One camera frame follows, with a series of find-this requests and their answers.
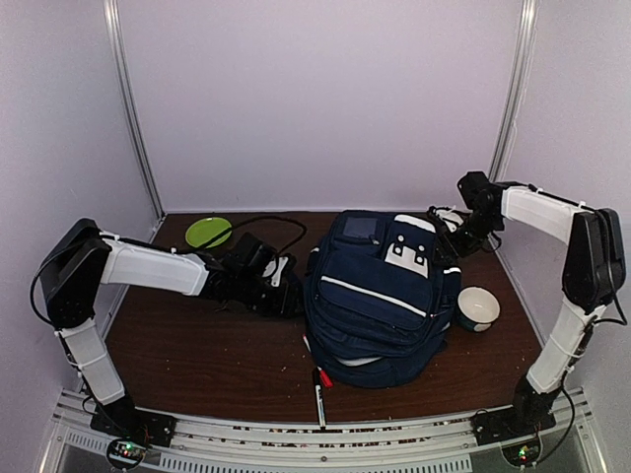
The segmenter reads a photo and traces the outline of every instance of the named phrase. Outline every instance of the white cup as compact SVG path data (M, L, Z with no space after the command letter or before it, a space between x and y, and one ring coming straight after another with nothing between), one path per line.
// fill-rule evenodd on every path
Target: white cup
M470 332L483 332L500 316L500 303L482 288L465 288L457 297L456 321Z

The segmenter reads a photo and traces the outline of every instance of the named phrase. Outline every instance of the backpack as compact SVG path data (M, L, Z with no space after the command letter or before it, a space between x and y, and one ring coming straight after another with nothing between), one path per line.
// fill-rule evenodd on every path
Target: backpack
M436 229L405 214L346 211L310 254L307 339L317 365L361 387L414 379L445 347L457 266L433 262Z

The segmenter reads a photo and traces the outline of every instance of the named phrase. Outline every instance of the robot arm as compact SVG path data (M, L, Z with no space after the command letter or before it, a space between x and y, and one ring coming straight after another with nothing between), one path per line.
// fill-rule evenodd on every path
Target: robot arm
M468 173L458 188L472 213L453 232L443 227L440 258L458 259L477 251L489 234L504 229L504 219L529 225L568 248L561 310L541 354L518 383L512 411L474 420L479 433L488 431L489 424L501 424L513 434L527 432L548 416L565 375L585 352L594 326L624 283L620 223L610 209L592 209L516 182L492 183L483 172ZM489 416L495 421L489 422ZM486 440L500 440L498 435Z
M266 316L291 317L302 309L302 287L291 272L295 259L245 234L215 258L177 254L102 232L82 219L45 259L39 271L49 321L70 363L88 384L99 410L92 427L139 443L168 445L170 416L136 410L93 321L101 284L174 291L215 301L238 301Z

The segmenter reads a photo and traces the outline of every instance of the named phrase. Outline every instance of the cable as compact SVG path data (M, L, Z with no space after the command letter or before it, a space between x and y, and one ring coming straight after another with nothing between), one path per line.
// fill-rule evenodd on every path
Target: cable
M282 253L283 251L285 251L286 249L288 249L290 246L294 245L295 243L297 243L298 241L300 241L300 239L302 239L302 237L307 233L307 227L294 219L290 219L288 217L279 217L276 215L263 215L263 216L258 216L258 217L252 217L251 219L247 219L247 220L243 220L242 222L239 222L238 224L234 224L233 226L223 230L222 232L219 232L217 235L213 236L212 238L210 238L207 241L204 241L203 243L194 246L191 249L181 249L178 250L176 252L176 254L191 254L191 253L195 253L197 251L199 251L200 249L206 249L207 246L209 246L210 244L214 243L215 241L217 241L219 238L227 235L228 233L236 230L236 229L240 229L241 227L245 227L246 225L250 225L253 224L254 222L260 222L260 221L264 221L264 220L273 220L276 222L286 222L288 224L292 224L292 225L296 225L297 227L300 227L302 232L301 234L294 238L292 241L290 241L288 244L286 244L283 248L280 249L280 251L277 252L278 253Z
M600 320L596 320L594 325L598 325L599 323L615 323L617 325L627 326L629 322L627 321L627 317L622 310L622 306L620 305L620 301L618 300L617 290L615 289L615 285L613 283L613 273L611 271L611 261L609 261L609 257L611 255L611 247L609 245L609 239L611 238L611 230L609 228L609 224L607 223L606 218L602 214L600 210L594 210L594 213L598 216L600 221L602 222L602 226L606 231L606 235L604 236L604 254L607 259L607 279L609 280L609 286L611 286L613 303L615 304L615 308L618 310L620 314L620 318L602 318Z
M572 417L570 417L570 423L568 424L568 428L563 433L563 436L561 437L561 439L557 441L556 445L554 445L550 449L550 451L548 451L543 457L537 458L535 461L533 461L533 463L527 466L534 465L536 467L540 463L543 463L545 460L547 460L552 455L552 453L554 453L561 446L561 444L565 441L565 439L568 437L570 432L572 432L572 427L574 427L574 421L576 419L576 407L574 406L574 401L572 400L572 397L570 397L570 394L568 394L568 391L565 389L565 376L566 375L567 375L567 372L565 372L565 374L563 375L563 380L561 381L561 392L563 392L563 394L567 398L568 402L570 403L570 409L572 409Z
M39 280L39 277L41 276L41 273L43 272L43 270L46 269L50 263L52 263L59 256L69 252L70 250L74 250L75 248L78 248L84 243L85 243L84 240L76 241L66 246L63 249L60 249L59 251L52 254L51 256L49 256L43 263L41 263L41 266L39 266L39 269L37 270L37 272L35 273L35 276L33 277L33 280L31 281L31 289L30 289L31 308L33 309L33 312L35 313L37 318L41 320L42 322L47 323L48 325L52 325L52 322L39 311L39 309L37 308L37 305L35 304L35 287L37 286L37 281Z

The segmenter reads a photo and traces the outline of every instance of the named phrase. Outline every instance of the white wall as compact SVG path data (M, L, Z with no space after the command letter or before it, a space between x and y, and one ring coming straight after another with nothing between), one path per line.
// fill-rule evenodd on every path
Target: white wall
M541 3L526 100L506 179L616 209L631 255L631 4ZM561 300L563 246L511 225L502 253L547 338ZM620 292L631 314L631 282ZM609 316L616 316L611 309ZM613 471L628 467L631 328L602 325L573 384L585 387Z
M0 3L0 202L0 469L28 472L61 386L77 380L31 313L31 277L80 217L142 238L153 226L101 0Z
M521 0L127 0L169 211L418 210L490 167Z

